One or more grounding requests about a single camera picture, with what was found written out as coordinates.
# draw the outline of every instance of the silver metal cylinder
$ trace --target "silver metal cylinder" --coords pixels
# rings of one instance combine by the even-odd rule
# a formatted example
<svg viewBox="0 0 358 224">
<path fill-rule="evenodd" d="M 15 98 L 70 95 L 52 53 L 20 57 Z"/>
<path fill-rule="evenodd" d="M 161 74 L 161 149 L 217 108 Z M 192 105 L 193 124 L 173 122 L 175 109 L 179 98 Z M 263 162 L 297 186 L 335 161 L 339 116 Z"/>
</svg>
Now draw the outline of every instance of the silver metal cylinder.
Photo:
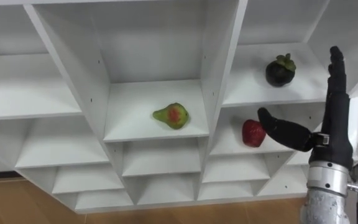
<svg viewBox="0 0 358 224">
<path fill-rule="evenodd" d="M 323 189 L 345 197 L 348 175 L 348 169 L 343 166 L 331 162 L 312 162 L 309 168 L 307 187 Z"/>
<path fill-rule="evenodd" d="M 321 189 L 309 189 L 307 197 L 301 209 L 302 224 L 350 224 L 345 197 Z"/>
</svg>

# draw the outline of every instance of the robotic hand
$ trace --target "robotic hand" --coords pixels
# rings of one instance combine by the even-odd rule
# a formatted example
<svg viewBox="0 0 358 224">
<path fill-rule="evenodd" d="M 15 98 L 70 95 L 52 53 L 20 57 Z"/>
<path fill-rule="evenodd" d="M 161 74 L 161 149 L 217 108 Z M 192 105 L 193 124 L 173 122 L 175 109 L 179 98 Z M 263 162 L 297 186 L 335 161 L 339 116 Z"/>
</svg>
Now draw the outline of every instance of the robotic hand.
<svg viewBox="0 0 358 224">
<path fill-rule="evenodd" d="M 328 90 L 321 131 L 274 118 L 265 108 L 258 117 L 266 133 L 276 142 L 301 152 L 312 150 L 309 159 L 308 196 L 301 211 L 307 224 L 349 223 L 344 212 L 347 189 L 358 193 L 358 183 L 347 183 L 358 143 L 358 98 L 346 93 L 344 57 L 331 47 Z"/>
</svg>

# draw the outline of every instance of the green pear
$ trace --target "green pear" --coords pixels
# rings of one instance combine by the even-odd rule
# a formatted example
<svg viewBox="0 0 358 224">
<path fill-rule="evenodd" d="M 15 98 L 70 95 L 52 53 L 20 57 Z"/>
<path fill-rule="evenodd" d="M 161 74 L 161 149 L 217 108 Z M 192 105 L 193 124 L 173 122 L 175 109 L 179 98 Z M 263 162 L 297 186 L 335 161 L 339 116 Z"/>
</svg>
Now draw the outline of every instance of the green pear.
<svg viewBox="0 0 358 224">
<path fill-rule="evenodd" d="M 153 117 L 172 129 L 180 129 L 189 120 L 189 113 L 180 103 L 172 103 L 163 109 L 154 111 Z"/>
</svg>

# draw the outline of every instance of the strawberry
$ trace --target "strawberry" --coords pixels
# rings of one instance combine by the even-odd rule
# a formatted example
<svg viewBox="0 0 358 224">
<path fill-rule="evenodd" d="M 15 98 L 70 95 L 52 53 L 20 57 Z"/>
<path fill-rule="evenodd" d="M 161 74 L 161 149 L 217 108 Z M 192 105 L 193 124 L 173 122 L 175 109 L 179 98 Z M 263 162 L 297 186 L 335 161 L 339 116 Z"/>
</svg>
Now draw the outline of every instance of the strawberry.
<svg viewBox="0 0 358 224">
<path fill-rule="evenodd" d="M 249 147 L 259 147 L 266 137 L 266 132 L 258 121 L 248 119 L 242 125 L 242 141 Z"/>
</svg>

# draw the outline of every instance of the shelving unit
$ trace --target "shelving unit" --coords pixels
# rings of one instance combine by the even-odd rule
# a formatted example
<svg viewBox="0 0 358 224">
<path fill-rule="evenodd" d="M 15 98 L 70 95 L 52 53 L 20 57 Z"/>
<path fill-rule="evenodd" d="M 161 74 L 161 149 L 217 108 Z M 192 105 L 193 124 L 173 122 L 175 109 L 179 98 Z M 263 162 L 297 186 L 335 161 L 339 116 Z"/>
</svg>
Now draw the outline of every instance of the shelving unit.
<svg viewBox="0 0 358 224">
<path fill-rule="evenodd" d="M 358 1 L 0 0 L 0 161 L 78 213 L 301 197 L 309 154 L 241 128 L 316 129 L 333 45 L 358 96 Z M 183 128 L 153 119 L 176 102 Z"/>
</svg>

